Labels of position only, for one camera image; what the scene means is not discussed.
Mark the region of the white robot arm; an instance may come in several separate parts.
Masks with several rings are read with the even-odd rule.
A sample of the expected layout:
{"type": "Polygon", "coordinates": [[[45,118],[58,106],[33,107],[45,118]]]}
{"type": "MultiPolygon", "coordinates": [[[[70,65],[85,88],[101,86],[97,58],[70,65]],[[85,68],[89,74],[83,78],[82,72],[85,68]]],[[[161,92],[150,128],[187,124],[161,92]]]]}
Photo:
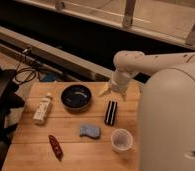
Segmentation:
{"type": "Polygon", "coordinates": [[[122,50],[100,91],[122,97],[139,73],[147,74],[137,112],[138,170],[195,171],[195,52],[146,55],[122,50]]]}

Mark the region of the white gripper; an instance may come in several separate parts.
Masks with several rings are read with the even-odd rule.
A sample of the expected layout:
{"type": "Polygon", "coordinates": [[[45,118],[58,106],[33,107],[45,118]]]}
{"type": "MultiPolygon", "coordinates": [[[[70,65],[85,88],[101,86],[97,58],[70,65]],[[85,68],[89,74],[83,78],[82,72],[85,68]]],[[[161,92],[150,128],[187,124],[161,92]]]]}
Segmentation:
{"type": "Polygon", "coordinates": [[[132,74],[127,72],[121,72],[119,70],[115,70],[112,73],[112,77],[110,78],[109,84],[105,83],[104,86],[100,89],[98,96],[102,97],[110,93],[110,88],[112,91],[121,93],[121,96],[124,101],[127,98],[128,85],[132,79],[132,74]]]}

